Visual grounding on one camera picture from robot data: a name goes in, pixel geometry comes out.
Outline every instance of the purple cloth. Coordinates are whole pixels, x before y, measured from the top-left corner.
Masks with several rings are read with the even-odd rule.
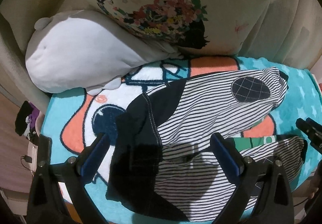
[[[36,119],[39,116],[39,109],[37,109],[33,103],[29,102],[30,106],[33,108],[33,112],[28,116],[29,117],[29,122],[30,122],[30,130],[34,127],[36,127]]]

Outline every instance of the metal bolt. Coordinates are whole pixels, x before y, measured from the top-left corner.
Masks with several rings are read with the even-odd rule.
[[[280,167],[280,166],[282,166],[282,165],[283,165],[282,161],[280,161],[280,160],[275,161],[275,164],[276,164],[278,167]]]
[[[70,157],[67,160],[67,162],[70,163],[70,164],[74,163],[75,161],[76,161],[76,157]]]
[[[38,166],[39,166],[39,167],[43,167],[45,164],[46,164],[46,161],[40,161],[40,162],[38,163]]]
[[[244,158],[244,161],[249,164],[249,163],[252,163],[253,162],[253,159],[251,157],[245,157]]]

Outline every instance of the white pillow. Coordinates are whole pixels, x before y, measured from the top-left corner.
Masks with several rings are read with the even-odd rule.
[[[131,69],[178,56],[168,44],[148,43],[91,10],[58,13],[35,24],[26,67],[41,90],[60,93],[82,87],[91,95],[115,89]]]

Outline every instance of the blanket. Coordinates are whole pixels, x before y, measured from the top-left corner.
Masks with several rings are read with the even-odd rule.
[[[264,58],[201,57],[193,59],[166,59],[143,65],[122,79],[122,85],[116,90],[104,90],[92,97],[84,89],[76,88],[51,98],[42,134],[53,140],[51,164],[64,162],[68,157],[79,154],[84,146],[90,145],[96,138],[95,133],[107,132],[111,147],[107,152],[92,183],[85,186],[91,199],[103,216],[118,224],[130,223],[178,223],[170,220],[155,219],[136,214],[125,208],[120,202],[106,198],[109,180],[109,167],[115,149],[117,129],[115,117],[125,112],[128,105],[143,92],[151,92],[155,87],[170,81],[189,78],[213,72],[237,71],[247,69],[265,69],[276,67],[288,75],[288,90],[281,104],[247,130],[236,133],[234,143],[239,151],[251,144],[260,146],[278,140],[280,135],[291,134],[310,143],[307,136],[295,126],[297,118],[310,117],[322,123],[321,93],[313,76],[307,70],[290,68],[267,61]],[[290,179],[291,189],[298,187],[317,166],[321,155],[308,145],[304,163]],[[60,184],[63,197],[70,201],[63,184]],[[251,213],[252,208],[244,212]],[[199,223],[211,223],[210,219]]]

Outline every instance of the turquoise blanket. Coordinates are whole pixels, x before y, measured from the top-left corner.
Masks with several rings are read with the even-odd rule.
[[[275,134],[294,134],[303,137],[310,143],[307,136],[295,126],[297,118],[306,119],[307,117],[322,124],[322,96],[308,70],[290,68],[269,62],[264,58],[166,59],[138,68],[123,78],[119,89],[101,92],[96,97],[86,95],[81,88],[54,94],[50,100],[41,131],[43,135],[51,137],[53,140],[51,164],[62,163],[68,157],[79,154],[84,146],[90,145],[95,138],[94,128],[97,130],[104,128],[113,133],[115,131],[114,124],[109,118],[117,116],[125,110],[136,96],[161,83],[209,72],[265,69],[273,66],[289,76],[289,89],[282,104],[271,111],[258,125],[248,131],[241,132],[237,137],[254,137],[254,134],[260,137],[259,133],[262,134],[262,137]],[[96,114],[105,116],[105,124],[96,120]],[[108,156],[111,157],[113,149],[110,148],[109,152]],[[303,183],[320,160],[321,155],[309,145],[302,170],[290,183],[292,190]],[[136,214],[123,207],[119,202],[107,200],[105,194],[109,164],[106,161],[103,162],[105,170],[98,171],[93,182],[85,187],[97,208],[108,221],[117,224],[178,224],[174,221],[159,220]],[[63,197],[69,200],[66,190],[63,186],[61,188]],[[251,210],[245,211],[244,216],[248,216],[250,212]]]

